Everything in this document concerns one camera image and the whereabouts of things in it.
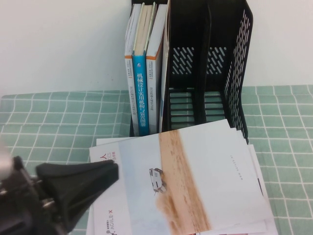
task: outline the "agile-x logo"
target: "agile-x logo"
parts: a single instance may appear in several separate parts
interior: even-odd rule
[[[107,220],[107,234],[117,235],[114,229],[113,210],[109,210],[109,219]]]

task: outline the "book spine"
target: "book spine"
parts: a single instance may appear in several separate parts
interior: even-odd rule
[[[147,59],[147,88],[150,134],[156,134],[158,132],[156,61],[150,59]]]
[[[136,95],[135,95],[135,83],[134,83],[134,70],[132,57],[125,58],[126,72],[127,72],[127,82],[129,91],[129,100],[131,103],[131,112],[134,128],[134,136],[139,136],[138,127],[138,115],[137,115],[137,105],[136,105]]]
[[[146,53],[143,55],[133,55],[133,65],[139,135],[146,136],[149,134]]]

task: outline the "grid pattern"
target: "grid pattern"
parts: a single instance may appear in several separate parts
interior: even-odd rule
[[[89,162],[97,138],[129,136],[130,119],[128,91],[7,95],[0,103],[0,138],[34,175],[45,162]],[[87,220],[88,211],[71,234],[86,234]]]
[[[242,102],[279,234],[312,234],[313,85],[243,87]],[[7,95],[0,137],[34,174],[48,161],[88,162],[97,138],[129,135],[130,118],[127,91]],[[71,234],[86,234],[87,219],[88,212]]]
[[[279,234],[312,234],[313,85],[243,87],[242,102]]]

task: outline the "white book spine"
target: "white book spine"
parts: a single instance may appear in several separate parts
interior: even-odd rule
[[[129,100],[131,103],[134,136],[139,136],[137,105],[136,105],[136,95],[135,95],[135,83],[134,83],[134,69],[133,69],[132,58],[131,57],[125,58],[125,64],[126,64],[126,72],[127,72]]]
[[[147,87],[148,87],[148,108],[149,108],[149,129],[150,134],[157,131],[157,75],[156,61],[147,59]]]

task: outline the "stack of paper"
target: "stack of paper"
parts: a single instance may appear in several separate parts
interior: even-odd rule
[[[97,145],[91,161],[113,159],[119,180],[89,235],[278,234],[253,145],[227,120]]]

